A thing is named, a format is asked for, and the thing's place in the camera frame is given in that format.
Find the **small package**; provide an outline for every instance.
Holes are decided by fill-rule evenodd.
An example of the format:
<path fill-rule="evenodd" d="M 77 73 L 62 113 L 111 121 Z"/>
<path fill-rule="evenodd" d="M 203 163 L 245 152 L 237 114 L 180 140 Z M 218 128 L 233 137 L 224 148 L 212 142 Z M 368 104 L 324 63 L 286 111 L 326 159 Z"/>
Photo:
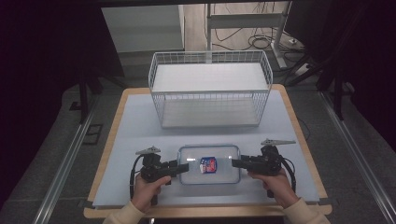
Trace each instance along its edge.
<path fill-rule="evenodd" d="M 202 157 L 200 170 L 202 174 L 214 174 L 218 169 L 215 157 Z"/>

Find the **wire basket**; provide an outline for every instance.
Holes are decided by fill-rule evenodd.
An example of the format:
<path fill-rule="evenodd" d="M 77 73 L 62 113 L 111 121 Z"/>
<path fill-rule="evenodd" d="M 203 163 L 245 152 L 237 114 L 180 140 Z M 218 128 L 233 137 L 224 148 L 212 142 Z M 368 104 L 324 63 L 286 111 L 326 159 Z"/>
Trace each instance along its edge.
<path fill-rule="evenodd" d="M 272 82 L 263 50 L 157 52 L 148 74 L 163 128 L 258 126 Z"/>

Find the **white panel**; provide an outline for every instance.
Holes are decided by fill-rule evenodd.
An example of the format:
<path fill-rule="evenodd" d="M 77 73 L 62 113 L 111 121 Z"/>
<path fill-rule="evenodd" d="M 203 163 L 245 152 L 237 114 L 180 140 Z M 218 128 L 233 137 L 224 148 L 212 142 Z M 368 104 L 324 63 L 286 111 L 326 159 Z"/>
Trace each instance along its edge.
<path fill-rule="evenodd" d="M 103 7 L 102 12 L 117 52 L 183 49 L 178 6 Z"/>
<path fill-rule="evenodd" d="M 259 120 L 251 98 L 233 100 L 167 100 L 163 127 L 257 126 Z"/>

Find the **black cable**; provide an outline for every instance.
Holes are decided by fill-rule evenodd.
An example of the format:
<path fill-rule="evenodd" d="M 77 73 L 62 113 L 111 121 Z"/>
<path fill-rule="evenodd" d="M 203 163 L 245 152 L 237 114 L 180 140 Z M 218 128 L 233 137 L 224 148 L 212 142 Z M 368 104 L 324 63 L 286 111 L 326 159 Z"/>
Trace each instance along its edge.
<path fill-rule="evenodd" d="M 273 36 L 268 36 L 268 35 L 256 35 L 256 34 L 255 34 L 255 35 L 252 35 L 252 36 L 249 38 L 249 40 L 250 40 L 251 38 L 257 38 L 257 37 L 267 39 L 267 41 L 269 42 L 269 44 L 271 44 L 270 42 L 274 40 L 274 37 L 273 37 Z M 282 43 L 279 43 L 279 49 L 280 49 L 281 52 L 282 52 L 282 51 L 286 51 L 286 52 L 290 52 L 290 53 L 292 53 L 292 52 L 302 52 L 302 53 L 304 53 L 304 52 L 305 52 L 304 49 L 292 49 L 292 48 L 289 48 L 289 47 L 283 45 Z"/>
<path fill-rule="evenodd" d="M 265 41 L 267 42 L 267 45 L 265 47 L 259 47 L 256 45 L 256 42 L 258 41 Z M 250 46 L 253 46 L 256 49 L 266 49 L 271 45 L 271 42 L 267 39 L 267 36 L 265 35 L 253 35 L 247 40 L 247 42 Z"/>
<path fill-rule="evenodd" d="M 225 9 L 227 9 L 228 13 L 230 13 L 230 14 L 231 14 L 231 11 L 230 11 L 230 9 L 228 9 L 227 3 L 225 3 L 225 4 L 224 4 L 224 6 L 225 6 Z"/>
<path fill-rule="evenodd" d="M 131 171 L 131 177 L 129 179 L 129 195 L 130 195 L 131 199 L 134 197 L 134 174 L 138 173 L 138 172 L 135 171 L 136 170 L 136 165 L 137 165 L 137 162 L 142 157 L 143 157 L 143 155 L 139 155 L 136 158 L 136 160 L 134 161 L 134 166 L 133 166 L 132 171 Z"/>
<path fill-rule="evenodd" d="M 308 135 L 307 135 L 307 137 L 305 138 L 305 141 L 307 141 L 307 140 L 309 139 L 309 137 L 311 136 L 311 131 L 309 130 L 308 125 L 306 125 L 306 123 L 305 123 L 302 119 L 299 119 L 299 118 L 297 117 L 297 120 L 299 120 L 299 121 L 305 126 L 306 130 L 308 131 Z"/>
<path fill-rule="evenodd" d="M 286 170 L 289 172 L 290 175 L 290 181 L 291 181 L 291 188 L 293 189 L 294 192 L 296 192 L 296 185 L 297 185 L 297 181 L 296 181 L 296 176 L 294 175 L 294 171 L 291 170 L 289 164 L 286 162 L 286 159 L 281 157 L 282 160 L 282 164 L 285 166 Z"/>
<path fill-rule="evenodd" d="M 264 2 L 264 4 L 262 5 L 262 13 L 264 13 L 265 7 L 267 6 L 268 6 L 267 2 Z"/>
<path fill-rule="evenodd" d="M 235 35 L 236 33 L 238 33 L 239 31 L 243 30 L 244 28 L 239 28 L 237 31 L 233 32 L 231 35 L 225 37 L 224 39 L 220 39 L 218 36 L 218 29 L 215 29 L 215 34 L 216 34 L 216 38 L 218 39 L 218 41 L 222 42 L 224 40 L 229 39 L 230 37 L 232 37 L 233 35 Z"/>
<path fill-rule="evenodd" d="M 255 6 L 255 7 L 253 8 L 252 12 L 254 12 L 254 10 L 256 10 L 256 8 L 257 8 L 257 12 L 259 12 L 259 9 L 260 9 L 260 2 L 257 3 L 257 6 Z"/>
<path fill-rule="evenodd" d="M 296 168 L 294 167 L 294 163 L 291 160 L 289 160 L 289 159 L 286 159 L 286 158 L 283 158 L 283 159 L 285 159 L 285 161 L 288 161 L 291 164 L 291 166 L 293 167 L 293 173 L 295 174 L 296 173 Z"/>
<path fill-rule="evenodd" d="M 249 47 L 247 47 L 247 48 L 245 48 L 245 49 L 229 49 L 229 48 L 227 48 L 227 47 L 225 47 L 225 46 L 222 46 L 222 45 L 219 45 L 219 44 L 212 44 L 212 45 L 218 46 L 218 47 L 221 47 L 221 48 L 224 48 L 224 49 L 228 49 L 228 50 L 247 50 L 247 49 L 250 49 L 250 48 L 251 48 L 251 46 L 249 46 Z"/>

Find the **metal rail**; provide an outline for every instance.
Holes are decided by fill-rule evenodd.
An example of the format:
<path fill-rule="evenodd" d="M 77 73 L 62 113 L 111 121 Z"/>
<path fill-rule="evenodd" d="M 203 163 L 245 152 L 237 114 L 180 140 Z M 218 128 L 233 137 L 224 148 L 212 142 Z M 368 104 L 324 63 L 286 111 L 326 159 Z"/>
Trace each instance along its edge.
<path fill-rule="evenodd" d="M 33 223 L 48 223 L 50 220 L 53 208 L 55 207 L 55 204 L 59 199 L 59 195 L 64 188 L 64 183 L 70 173 L 71 167 L 73 166 L 79 147 L 81 146 L 85 133 L 90 126 L 98 101 L 99 95 L 93 95 L 90 102 L 89 114 L 87 118 L 85 118 L 84 122 L 78 126 L 76 135 L 73 138 L 69 149 L 67 149 L 66 154 L 64 155 L 64 159 L 62 160 L 61 165 L 59 166 L 58 171 L 49 186 L 49 190 L 47 191 L 47 194 L 44 197 L 37 214 L 35 215 L 35 220 Z"/>
<path fill-rule="evenodd" d="M 329 112 L 330 117 L 332 118 L 332 121 L 334 122 L 337 130 L 343 136 L 346 147 L 353 161 L 361 172 L 361 176 L 363 177 L 367 187 L 373 194 L 375 201 L 378 204 L 379 209 L 381 210 L 385 219 L 388 223 L 396 223 L 396 210 L 391 198 L 386 193 L 380 181 L 376 178 L 373 170 L 370 168 L 369 163 L 359 150 L 359 147 L 353 139 L 352 135 L 350 134 L 347 126 L 335 114 L 334 110 L 332 109 L 332 100 L 330 99 L 330 97 L 323 92 L 320 92 L 319 95 L 321 96 L 323 103 L 326 105 L 327 111 Z"/>

